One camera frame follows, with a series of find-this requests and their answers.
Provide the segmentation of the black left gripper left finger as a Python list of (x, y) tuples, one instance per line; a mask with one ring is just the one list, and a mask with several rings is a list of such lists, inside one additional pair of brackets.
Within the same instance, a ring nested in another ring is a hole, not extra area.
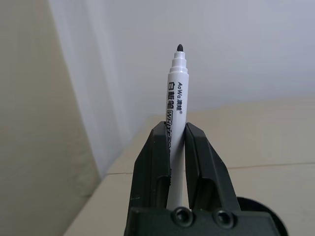
[(150, 132), (134, 163), (129, 207), (166, 208), (171, 180), (164, 121)]

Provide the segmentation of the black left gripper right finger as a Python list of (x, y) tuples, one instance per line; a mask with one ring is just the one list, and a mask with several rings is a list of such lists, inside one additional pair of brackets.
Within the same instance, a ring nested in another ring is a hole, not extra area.
[(190, 209), (240, 210), (226, 165), (205, 133), (192, 123), (185, 126), (185, 165)]

